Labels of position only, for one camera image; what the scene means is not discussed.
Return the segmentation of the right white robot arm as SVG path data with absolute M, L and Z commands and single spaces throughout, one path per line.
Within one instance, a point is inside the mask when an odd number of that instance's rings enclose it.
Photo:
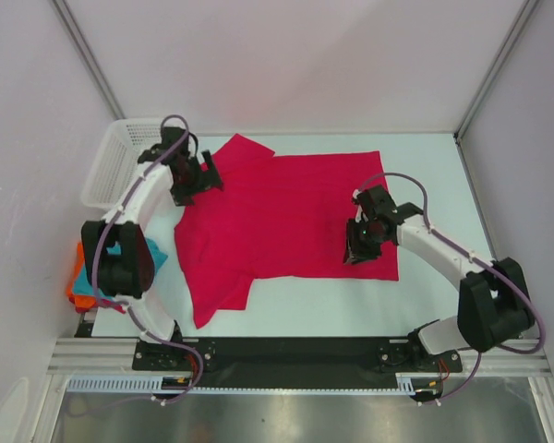
M 489 261 L 437 231 L 424 210 L 397 205 L 383 186 L 353 194 L 356 215 L 346 224 L 344 263 L 379 259 L 386 245 L 408 250 L 458 292 L 456 315 L 410 333 L 409 363 L 429 370 L 448 351 L 485 353 L 536 324 L 521 266 L 511 258 Z

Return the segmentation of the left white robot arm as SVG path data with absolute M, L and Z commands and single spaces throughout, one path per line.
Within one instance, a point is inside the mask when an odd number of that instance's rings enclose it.
M 99 308 L 127 314 L 142 341 L 156 342 L 153 357 L 163 367 L 180 366 L 186 347 L 153 290 L 155 264 L 145 230 L 157 207 L 168 199 L 176 207 L 195 204 L 195 195 L 223 189 L 211 153 L 187 128 L 162 125 L 160 141 L 137 160 L 132 183 L 98 221 L 81 228 L 87 278 Z

